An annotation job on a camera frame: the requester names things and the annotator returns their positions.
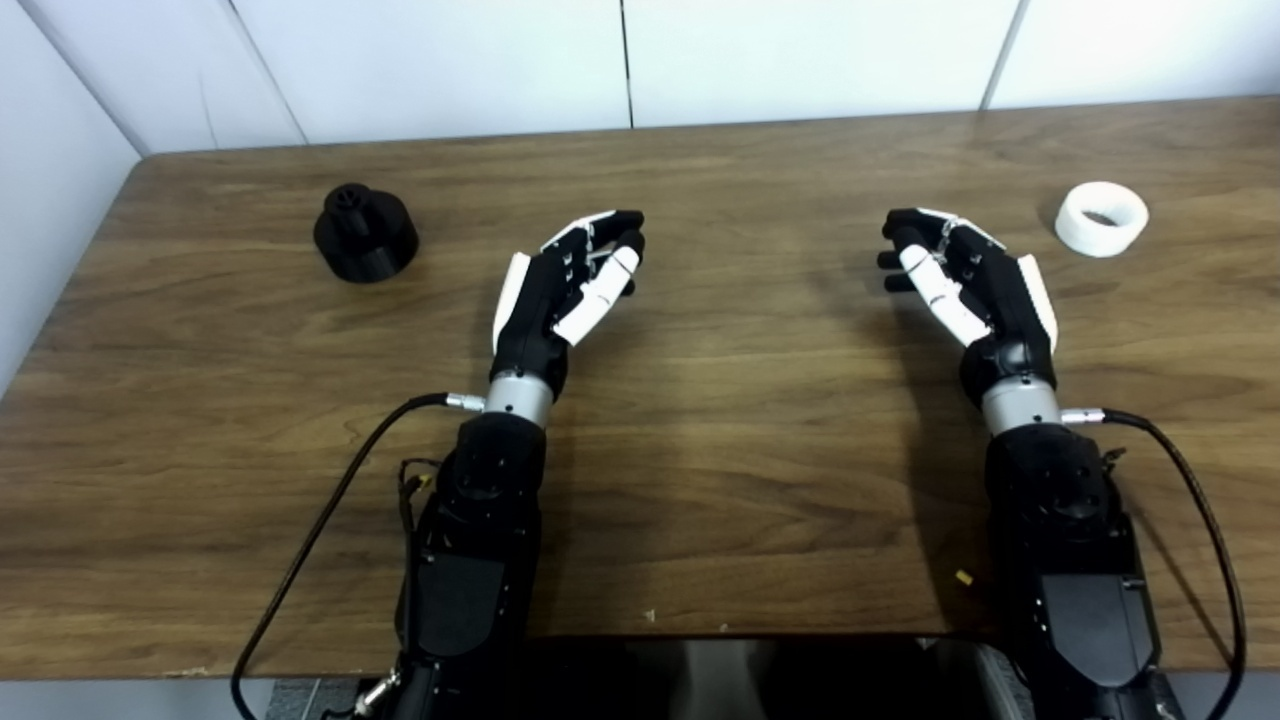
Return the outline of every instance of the white cylindrical object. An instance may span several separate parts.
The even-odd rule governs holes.
[[[1137,192],[1114,182],[1087,182],[1066,193],[1053,227],[1071,250],[1111,258],[1133,243],[1149,218]]]

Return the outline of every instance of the black cable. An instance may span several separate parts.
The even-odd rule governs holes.
[[[1129,425],[1133,428],[1139,428],[1156,438],[1156,442],[1165,448],[1169,454],[1170,460],[1174,465],[1178,465],[1178,470],[1183,474],[1183,480],[1187,482],[1187,489],[1190,491],[1192,498],[1196,500],[1196,507],[1199,510],[1201,518],[1204,519],[1204,528],[1208,529],[1208,536],[1213,541],[1213,552],[1217,553],[1217,566],[1222,570],[1222,580],[1226,583],[1226,598],[1231,605],[1231,660],[1228,662],[1229,674],[1226,678],[1226,687],[1222,688],[1222,694],[1219,696],[1217,702],[1213,703],[1213,710],[1210,711],[1206,720],[1222,720],[1226,715],[1229,707],[1231,707],[1231,701],[1235,700],[1236,691],[1240,689],[1240,683],[1244,680],[1244,666],[1245,666],[1245,629],[1244,629],[1244,601],[1240,600],[1240,585],[1235,579],[1235,569],[1231,566],[1231,559],[1226,553],[1226,541],[1222,539],[1222,529],[1219,528],[1217,520],[1213,518],[1213,511],[1208,506],[1208,498],[1204,497],[1204,488],[1201,487],[1199,480],[1196,479],[1196,473],[1192,471],[1192,466],[1183,457],[1183,454],[1178,451],[1174,446],[1174,441],[1169,439],[1165,433],[1160,432],[1160,428],[1155,423],[1146,418],[1139,418],[1138,415],[1132,415],[1129,413],[1121,413],[1119,410],[1102,409],[1102,421],[1115,423],[1119,425]]]
[[[436,460],[426,457],[410,457],[401,460],[399,474],[396,477],[396,495],[398,496],[398,509],[401,527],[404,530],[404,616],[401,621],[401,652],[410,660],[417,656],[417,643],[412,638],[417,637],[417,628],[413,624],[413,610],[417,607],[417,548],[413,547],[413,493],[420,486],[410,483],[406,474],[413,464],[430,465],[433,469],[440,466]]]
[[[244,702],[244,696],[241,693],[241,678],[244,676],[244,669],[248,666],[248,659],[252,657],[253,651],[257,650],[257,643],[262,641],[262,635],[266,634],[266,629],[271,625],[271,620],[275,618],[275,612],[280,609],[280,603],[284,602],[284,596],[289,593],[289,588],[293,587],[293,580],[298,577],[298,570],[302,569],[302,564],[307,561],[307,556],[311,555],[311,548],[315,546],[316,539],[324,530],[325,523],[337,510],[338,502],[342,501],[342,496],[347,493],[347,488],[351,487],[351,480],[356,478],[356,471],[369,457],[369,451],[374,448],[374,445],[383,437],[388,428],[396,424],[406,414],[417,410],[419,407],[426,407],[429,405],[444,405],[448,400],[448,393],[433,392],[430,395],[421,395],[407,400],[403,405],[392,410],[374,432],[365,438],[365,445],[360,446],[356,451],[356,456],[351,459],[351,464],[347,465],[347,471],[343,473],[342,479],[338,480],[338,487],[333,489],[333,495],[329,497],[329,502],[325,503],[324,510],[320,511],[320,516],[311,525],[311,530],[307,532],[306,539],[302,541],[302,547],[298,548],[298,553],[293,556],[293,561],[289,564],[288,570],[284,571],[284,579],[280,580],[280,587],[275,589],[275,596],[271,602],[268,603],[266,610],[262,612],[262,618],[257,621],[257,626],[253,628],[253,634],[248,637],[248,642],[244,643],[244,650],[241,651],[239,659],[236,661],[236,667],[232,669],[232,701],[236,703],[236,710],[239,711],[241,717],[244,720],[257,720],[253,716],[253,711],[248,708]]]

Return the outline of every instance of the wood grain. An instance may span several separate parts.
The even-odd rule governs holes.
[[[0,407],[0,676],[227,674],[365,434],[410,395],[485,387],[511,252],[617,206],[648,214],[649,252],[553,414],[531,634],[989,634],[959,348],[874,265],[884,213],[924,205],[1037,254],[1064,404],[1178,441],[1231,546],[1251,661],[1280,667],[1277,128],[1262,99],[148,159]],[[1112,260],[1047,227],[1101,178],[1152,210]],[[424,237],[371,287],[311,246],[351,179],[403,197]],[[388,436],[253,673],[388,666],[393,466],[444,454],[461,419]],[[1130,450],[1166,665],[1220,666],[1190,500],[1146,438],[1098,434]]]

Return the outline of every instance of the cable connector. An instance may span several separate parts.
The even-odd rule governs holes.
[[[1064,425],[1096,425],[1106,421],[1107,414],[1101,407],[1068,407],[1062,410]]]
[[[372,717],[374,708],[387,697],[387,693],[398,688],[401,683],[399,670],[392,669],[392,674],[378,682],[370,691],[356,698],[356,717]]]
[[[466,410],[468,413],[484,413],[484,401],[485,398],[479,395],[451,392],[444,404],[449,407],[457,407],[458,410]]]

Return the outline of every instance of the robotic arm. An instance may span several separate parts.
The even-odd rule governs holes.
[[[516,653],[538,565],[544,428],[577,345],[634,290],[644,215],[612,210],[570,223],[538,255],[512,258],[494,319],[486,397],[458,429],[435,492],[410,532],[392,675],[356,715],[387,720],[512,714]],[[408,488],[402,498],[407,510]]]
[[[1111,459],[1066,427],[1052,354],[1057,322],[1034,258],[1012,259],[970,222],[893,210],[878,264],[914,288],[965,346],[960,383],[991,442],[989,534],[1012,659],[1041,720],[1157,720],[1160,641]]]

